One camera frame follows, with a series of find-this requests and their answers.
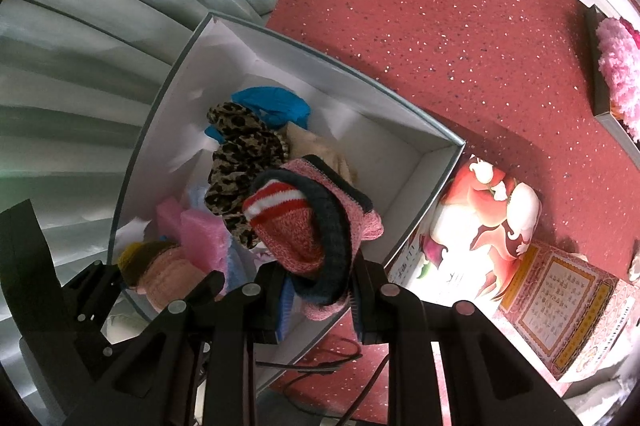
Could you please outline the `pink knitted sock roll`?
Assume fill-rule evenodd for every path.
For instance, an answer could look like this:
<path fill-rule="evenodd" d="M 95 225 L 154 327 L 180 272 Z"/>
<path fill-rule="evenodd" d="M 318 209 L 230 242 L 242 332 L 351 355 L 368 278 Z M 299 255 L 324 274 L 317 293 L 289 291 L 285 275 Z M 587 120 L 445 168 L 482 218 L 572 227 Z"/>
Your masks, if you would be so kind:
<path fill-rule="evenodd" d="M 157 312 L 188 296 L 206 277 L 183 247 L 171 241 L 133 242 L 120 254 L 117 267 L 126 287 L 145 296 Z"/>

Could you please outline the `pink sponge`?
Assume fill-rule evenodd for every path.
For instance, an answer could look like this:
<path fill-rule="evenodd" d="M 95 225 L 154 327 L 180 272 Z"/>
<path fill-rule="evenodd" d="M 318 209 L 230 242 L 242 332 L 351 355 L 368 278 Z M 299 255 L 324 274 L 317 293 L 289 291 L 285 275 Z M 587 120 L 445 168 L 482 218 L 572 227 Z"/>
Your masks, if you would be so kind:
<path fill-rule="evenodd" d="M 227 274 L 230 234 L 220 217 L 184 208 L 175 198 L 160 202 L 155 216 L 158 233 L 177 242 L 191 264 L 205 273 Z"/>

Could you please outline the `pink black knit sock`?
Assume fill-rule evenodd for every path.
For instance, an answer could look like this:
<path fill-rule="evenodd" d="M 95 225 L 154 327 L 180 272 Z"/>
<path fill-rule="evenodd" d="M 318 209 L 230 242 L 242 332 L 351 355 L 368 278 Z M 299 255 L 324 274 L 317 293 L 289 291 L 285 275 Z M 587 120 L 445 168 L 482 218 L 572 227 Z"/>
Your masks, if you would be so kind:
<path fill-rule="evenodd" d="M 242 211 L 313 321 L 344 308 L 360 246 L 384 233 L 370 198 L 314 154 L 262 172 Z"/>

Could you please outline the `leopard print scarf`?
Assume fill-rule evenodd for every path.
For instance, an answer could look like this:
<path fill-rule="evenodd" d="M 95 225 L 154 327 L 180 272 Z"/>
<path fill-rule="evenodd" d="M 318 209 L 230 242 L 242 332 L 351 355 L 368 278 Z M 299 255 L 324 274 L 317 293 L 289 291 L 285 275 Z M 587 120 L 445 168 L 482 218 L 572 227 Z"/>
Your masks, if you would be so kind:
<path fill-rule="evenodd" d="M 243 214 L 243 203 L 260 174 L 288 160 L 290 147 L 243 105 L 219 103 L 208 110 L 207 119 L 224 142 L 212 155 L 204 204 L 224 220 L 236 242 L 251 250 L 259 238 Z"/>

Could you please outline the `beige cloth pouch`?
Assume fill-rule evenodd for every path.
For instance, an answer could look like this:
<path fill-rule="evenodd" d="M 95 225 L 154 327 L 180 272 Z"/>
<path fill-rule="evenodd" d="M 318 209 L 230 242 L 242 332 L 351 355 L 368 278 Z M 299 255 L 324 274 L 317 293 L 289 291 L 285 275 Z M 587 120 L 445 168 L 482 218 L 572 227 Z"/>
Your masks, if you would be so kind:
<path fill-rule="evenodd" d="M 356 184 L 358 177 L 356 170 L 348 164 L 345 155 L 334 143 L 292 122 L 286 124 L 282 134 L 288 142 L 288 157 L 291 160 L 314 155 L 352 186 Z"/>

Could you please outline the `pink yellow carton box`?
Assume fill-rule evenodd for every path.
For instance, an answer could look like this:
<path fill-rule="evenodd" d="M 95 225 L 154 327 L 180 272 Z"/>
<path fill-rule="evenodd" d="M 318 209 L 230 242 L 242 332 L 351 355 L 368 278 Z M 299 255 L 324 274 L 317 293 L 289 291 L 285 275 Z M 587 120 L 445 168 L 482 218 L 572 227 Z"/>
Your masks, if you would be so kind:
<path fill-rule="evenodd" d="M 498 310 L 562 384 L 602 365 L 639 300 L 637 287 L 579 257 L 534 241 Z"/>

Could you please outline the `floral tissue pack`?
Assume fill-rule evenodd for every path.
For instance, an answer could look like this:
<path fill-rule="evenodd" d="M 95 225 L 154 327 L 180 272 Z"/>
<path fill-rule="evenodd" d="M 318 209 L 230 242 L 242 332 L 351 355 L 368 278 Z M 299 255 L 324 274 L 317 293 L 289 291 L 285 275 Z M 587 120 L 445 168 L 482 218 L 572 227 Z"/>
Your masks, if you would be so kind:
<path fill-rule="evenodd" d="M 497 309 L 541 214 L 536 191 L 471 156 L 390 265 L 390 282 L 424 302 Z"/>

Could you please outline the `grey tray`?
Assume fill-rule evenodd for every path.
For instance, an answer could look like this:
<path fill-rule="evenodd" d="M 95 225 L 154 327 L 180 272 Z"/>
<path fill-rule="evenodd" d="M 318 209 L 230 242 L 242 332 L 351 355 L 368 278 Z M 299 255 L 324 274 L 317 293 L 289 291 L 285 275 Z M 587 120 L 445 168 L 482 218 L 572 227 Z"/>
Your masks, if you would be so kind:
<path fill-rule="evenodd" d="M 640 166 L 640 153 L 638 146 L 627 134 L 624 125 L 614 117 L 610 109 L 610 92 L 604 77 L 599 70 L 600 49 L 596 29 L 604 19 L 604 13 L 597 7 L 591 6 L 585 13 L 585 24 L 589 36 L 589 45 L 592 61 L 592 112 L 594 118 L 611 135 L 618 146 L 631 159 L 636 168 Z"/>

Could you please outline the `pink fluffy pompom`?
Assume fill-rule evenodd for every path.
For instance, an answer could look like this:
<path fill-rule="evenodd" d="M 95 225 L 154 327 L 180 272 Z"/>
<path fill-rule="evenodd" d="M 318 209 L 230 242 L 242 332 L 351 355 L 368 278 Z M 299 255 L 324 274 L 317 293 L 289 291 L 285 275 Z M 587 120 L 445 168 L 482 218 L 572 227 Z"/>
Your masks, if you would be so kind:
<path fill-rule="evenodd" d="M 639 32 L 625 19 L 604 18 L 596 35 L 598 69 L 610 92 L 610 107 L 639 143 Z"/>

